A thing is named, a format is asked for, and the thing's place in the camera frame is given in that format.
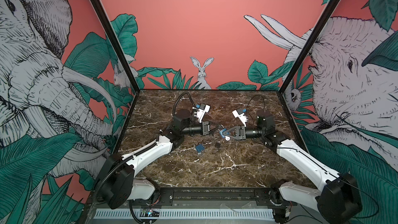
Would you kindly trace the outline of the blue padlock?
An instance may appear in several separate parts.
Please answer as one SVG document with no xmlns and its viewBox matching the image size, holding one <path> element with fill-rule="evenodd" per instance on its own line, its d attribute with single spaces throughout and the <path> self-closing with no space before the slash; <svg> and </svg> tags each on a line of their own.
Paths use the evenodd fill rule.
<svg viewBox="0 0 398 224">
<path fill-rule="evenodd" d="M 198 154 L 201 154 L 201 153 L 205 150 L 205 147 L 204 147 L 203 144 L 199 144 L 199 145 L 197 145 L 197 146 L 195 147 L 195 149 L 196 149 L 196 151 L 197 151 Z"/>
<path fill-rule="evenodd" d="M 225 139 L 226 141 L 229 141 L 229 140 L 230 140 L 230 137 L 229 137 L 229 136 L 225 136 L 225 134 L 224 134 L 226 131 L 227 131 L 227 129 L 224 128 L 224 129 L 222 129 L 222 130 L 219 131 L 219 134 L 221 135 L 221 137 L 222 137 L 223 139 Z"/>
</svg>

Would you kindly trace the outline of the blue padlock front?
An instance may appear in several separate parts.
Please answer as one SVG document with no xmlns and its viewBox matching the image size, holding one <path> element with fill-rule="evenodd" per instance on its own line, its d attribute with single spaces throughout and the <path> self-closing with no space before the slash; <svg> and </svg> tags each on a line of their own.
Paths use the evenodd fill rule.
<svg viewBox="0 0 398 224">
<path fill-rule="evenodd" d="M 229 136 L 225 136 L 225 134 L 224 134 L 226 131 L 227 131 L 227 129 L 224 128 L 224 129 L 222 129 L 222 130 L 219 131 L 219 134 L 221 135 L 221 137 L 222 137 L 223 139 L 225 139 L 226 141 L 229 141 L 229 140 L 230 140 L 230 137 L 229 137 Z"/>
</svg>

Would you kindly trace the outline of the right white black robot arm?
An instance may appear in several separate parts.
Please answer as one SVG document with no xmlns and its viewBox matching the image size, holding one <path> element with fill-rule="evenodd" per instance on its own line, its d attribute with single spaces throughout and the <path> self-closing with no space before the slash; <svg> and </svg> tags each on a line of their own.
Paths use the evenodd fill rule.
<svg viewBox="0 0 398 224">
<path fill-rule="evenodd" d="M 290 218 L 287 203 L 294 202 L 317 211 L 330 224 L 345 224 L 350 219 L 360 219 L 363 210 L 357 180 L 349 173 L 340 172 L 326 166 L 303 150 L 295 141 L 276 129 L 274 116 L 270 111 L 257 111 L 255 125 L 248 125 L 246 110 L 233 111 L 242 125 L 223 129 L 220 135 L 227 141 L 259 139 L 268 149 L 289 161 L 310 179 L 315 188 L 294 184 L 285 179 L 272 184 L 268 197 L 273 209 L 273 218 L 278 224 L 286 224 Z"/>
</svg>

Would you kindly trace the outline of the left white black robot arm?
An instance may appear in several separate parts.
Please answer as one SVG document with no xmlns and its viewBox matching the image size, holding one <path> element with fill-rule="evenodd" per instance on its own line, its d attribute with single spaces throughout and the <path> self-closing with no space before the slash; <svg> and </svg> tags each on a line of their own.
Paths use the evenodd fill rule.
<svg viewBox="0 0 398 224">
<path fill-rule="evenodd" d="M 145 167 L 158 158 L 177 149 L 186 135 L 209 135 L 212 129 L 203 118 L 210 110 L 206 104 L 196 105 L 192 110 L 179 110 L 167 128 L 155 140 L 144 147 L 124 155 L 111 155 L 94 183 L 93 204 L 107 204 L 119 208 L 126 201 L 144 200 L 150 205 L 157 204 L 160 194 L 154 182 L 136 179 Z"/>
</svg>

